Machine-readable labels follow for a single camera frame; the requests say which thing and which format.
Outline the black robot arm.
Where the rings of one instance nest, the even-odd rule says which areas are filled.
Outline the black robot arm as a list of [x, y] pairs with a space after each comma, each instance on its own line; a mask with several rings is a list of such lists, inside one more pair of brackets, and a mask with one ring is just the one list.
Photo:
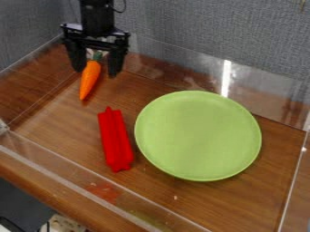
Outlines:
[[62, 43], [70, 59], [70, 66], [78, 73], [85, 67], [88, 49], [108, 53], [108, 74], [115, 77], [123, 70], [131, 34], [115, 27], [113, 0], [78, 0], [81, 22], [64, 23]]

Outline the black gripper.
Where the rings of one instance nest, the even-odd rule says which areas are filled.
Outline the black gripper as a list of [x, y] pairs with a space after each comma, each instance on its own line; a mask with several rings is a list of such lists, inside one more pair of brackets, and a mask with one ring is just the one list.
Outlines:
[[131, 34], [112, 27], [102, 34], [92, 35], [80, 24], [73, 23], [61, 24], [60, 28], [72, 69], [80, 73], [85, 67], [85, 48], [109, 51], [108, 73], [109, 77], [113, 78], [123, 70]]

